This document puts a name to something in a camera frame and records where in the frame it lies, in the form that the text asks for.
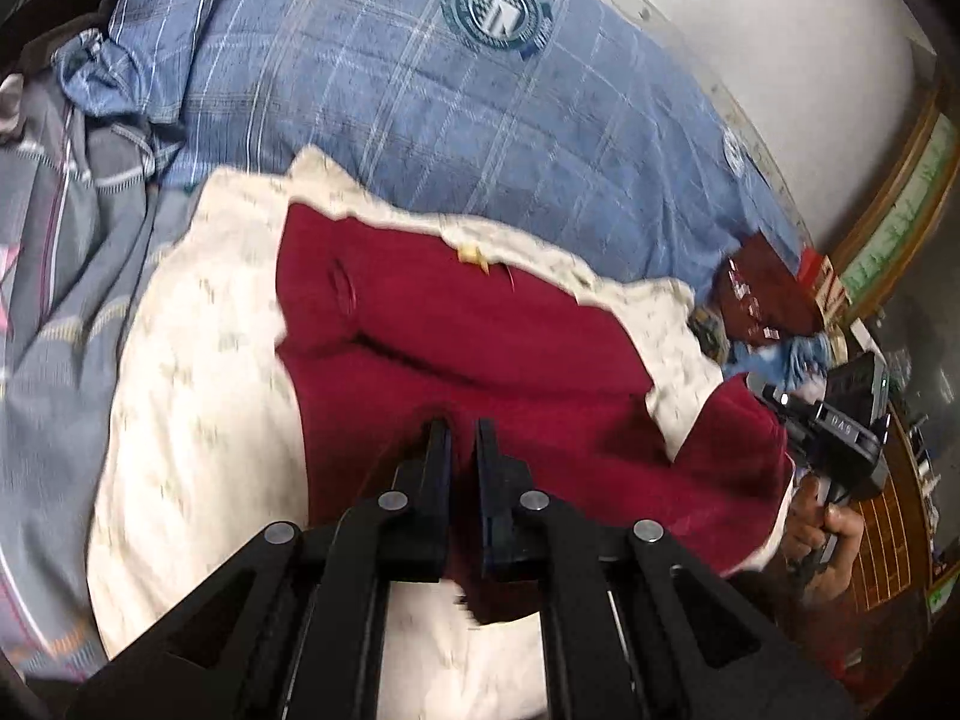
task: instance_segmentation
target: circular emblem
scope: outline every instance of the circular emblem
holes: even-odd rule
[[[536,0],[443,0],[442,7],[459,36],[503,52],[538,49],[549,28]]]

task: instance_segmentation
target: red cloth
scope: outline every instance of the red cloth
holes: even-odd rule
[[[763,233],[743,242],[720,266],[713,298],[731,341],[771,346],[793,336],[815,336],[824,315],[793,277]]]
[[[659,520],[717,570],[744,560],[774,525],[791,473],[785,435],[743,380],[712,394],[670,464],[645,408],[650,376],[617,319],[535,276],[505,266],[486,275],[440,239],[295,203],[277,297],[311,524],[386,488],[424,425],[446,418],[456,464],[450,570],[474,611],[483,604],[470,455],[482,416],[542,490],[607,524]]]

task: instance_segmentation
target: human hand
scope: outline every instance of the human hand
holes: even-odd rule
[[[803,560],[827,543],[827,534],[837,534],[837,546],[827,568],[816,574],[803,590],[803,603],[816,607],[842,595],[850,586],[853,561],[863,539],[863,517],[850,507],[817,503],[819,480],[808,474],[790,502],[786,531],[781,542],[784,557],[791,562]]]

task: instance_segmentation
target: crumpled blue cloth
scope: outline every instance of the crumpled blue cloth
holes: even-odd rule
[[[813,375],[826,377],[832,364],[833,351],[826,333],[811,338],[789,338],[753,351],[746,343],[737,341],[731,346],[723,375],[730,379],[738,373],[758,373],[770,384],[792,392]]]
[[[86,113],[152,123],[168,187],[315,143],[394,205],[502,221],[617,281],[705,299],[757,230],[799,262],[693,78],[597,0],[119,0],[56,71]]]

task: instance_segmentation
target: embroidered logo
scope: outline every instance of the embroidered logo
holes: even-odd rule
[[[529,59],[546,45],[553,29],[547,2],[536,0],[440,0],[451,31],[469,46],[520,52]]]

